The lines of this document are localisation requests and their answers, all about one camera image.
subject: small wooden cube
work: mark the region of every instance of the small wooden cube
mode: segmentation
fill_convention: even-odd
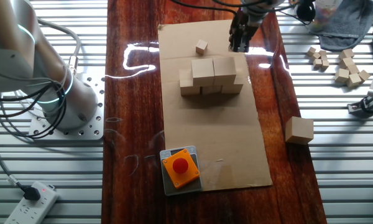
[[[322,67],[321,67],[322,71],[325,71],[326,69],[328,69],[329,66],[330,66],[329,61],[322,60]]]
[[[349,71],[346,69],[340,68],[337,72],[336,75],[334,76],[334,80],[336,82],[340,83],[345,83],[349,78]]]
[[[340,63],[339,63],[340,68],[345,69],[350,65],[355,65],[352,58],[343,58],[340,60]]]
[[[209,95],[213,93],[221,93],[221,90],[223,89],[223,86],[203,86],[201,88],[201,94],[202,95]]]
[[[355,74],[352,74],[352,75],[349,75],[349,78],[347,80],[347,86],[348,87],[354,87],[354,86],[357,86],[361,83],[361,78],[359,77],[359,75],[357,73]]]
[[[320,55],[319,53],[314,53],[314,54],[312,55],[312,59],[313,59],[313,60],[315,60],[315,59],[319,59],[319,58],[321,58],[321,55]]]
[[[182,96],[199,95],[200,87],[193,86],[192,71],[180,70],[180,91]]]
[[[356,65],[350,65],[347,67],[347,70],[349,71],[349,74],[355,74],[359,73],[359,69]]]
[[[358,75],[361,78],[360,84],[364,83],[370,77],[370,75],[365,70],[362,70],[361,72],[359,72]]]
[[[233,57],[214,58],[214,85],[231,85],[235,82],[236,66]]]
[[[204,55],[205,52],[207,51],[207,46],[208,43],[204,40],[199,40],[198,43],[196,44],[196,52],[198,54]]]
[[[223,94],[240,94],[243,87],[243,78],[236,76],[232,85],[223,85],[221,93]]]
[[[319,51],[319,54],[320,54],[321,56],[326,56],[326,55],[327,55],[327,53],[326,53],[325,50],[320,50],[320,51]]]
[[[316,68],[316,69],[318,69],[318,68],[320,68],[322,66],[322,60],[320,60],[320,59],[315,59],[314,61],[313,61],[313,68]]]
[[[291,117],[286,123],[285,140],[296,144],[308,144],[313,139],[313,120]]]
[[[352,52],[352,49],[346,49],[346,50],[343,50],[339,56],[340,59],[343,59],[343,58],[353,58],[355,55],[354,55],[354,52]]]
[[[308,52],[306,53],[308,56],[312,57],[313,54],[315,54],[316,52],[316,49],[313,48],[313,47],[310,47],[310,49],[308,50]]]
[[[214,84],[213,59],[192,60],[193,86],[212,86]]]

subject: power strip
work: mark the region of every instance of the power strip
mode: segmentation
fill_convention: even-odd
[[[40,224],[43,221],[57,200],[58,194],[53,186],[46,186],[40,182],[34,182],[32,187],[39,191],[40,199],[31,201],[22,198],[4,224]]]

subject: gray cloth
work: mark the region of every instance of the gray cloth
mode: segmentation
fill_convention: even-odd
[[[339,51],[359,44],[372,23],[373,1],[344,0],[323,30],[310,32],[319,37],[322,49]]]

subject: wooden table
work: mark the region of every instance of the wooden table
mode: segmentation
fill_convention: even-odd
[[[232,14],[166,0],[108,1],[102,223],[326,223],[308,146],[284,140],[285,123],[300,111],[275,14],[251,40],[263,54],[246,55],[274,185],[164,195],[157,27],[215,19]]]

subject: stack of wooden blocks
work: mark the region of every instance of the stack of wooden blocks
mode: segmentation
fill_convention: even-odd
[[[306,53],[313,60],[313,68],[322,69],[325,71],[329,67],[328,56],[325,50],[320,50],[316,52],[316,49],[311,47]]]
[[[336,72],[334,80],[340,83],[347,83],[348,87],[358,86],[364,83],[370,75],[365,71],[359,71],[352,58],[354,52],[351,49],[343,50],[339,56],[339,70]]]
[[[207,42],[199,40],[196,52],[204,55],[207,45]],[[191,61],[191,70],[180,70],[182,96],[239,94],[242,87],[242,80],[236,76],[233,57],[196,59]]]

